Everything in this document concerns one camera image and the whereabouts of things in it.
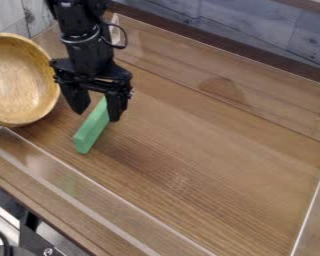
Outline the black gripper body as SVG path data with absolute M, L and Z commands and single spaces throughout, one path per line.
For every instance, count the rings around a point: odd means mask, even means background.
M 54 59 L 55 81 L 79 83 L 82 88 L 107 94 L 130 91 L 133 73 L 117 64 L 111 32 L 107 28 L 63 30 L 60 40 L 68 57 Z

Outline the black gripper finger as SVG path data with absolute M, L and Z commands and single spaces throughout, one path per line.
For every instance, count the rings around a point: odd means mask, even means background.
M 106 94 L 106 98 L 107 98 L 110 121 L 118 122 L 121 120 L 123 112 L 129 109 L 131 92 L 127 90 L 111 91 Z
M 82 115 L 91 104 L 88 90 L 79 83 L 62 83 L 60 88 L 71 109 Z

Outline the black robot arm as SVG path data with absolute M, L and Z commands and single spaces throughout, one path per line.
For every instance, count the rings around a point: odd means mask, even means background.
M 121 26 L 103 18 L 108 1 L 47 0 L 68 52 L 67 58 L 52 59 L 50 65 L 72 110 L 82 114 L 91 104 L 90 92 L 103 93 L 110 121 L 118 122 L 133 97 L 134 75 L 115 62 L 114 49 L 127 44 L 112 43 L 110 27 Z

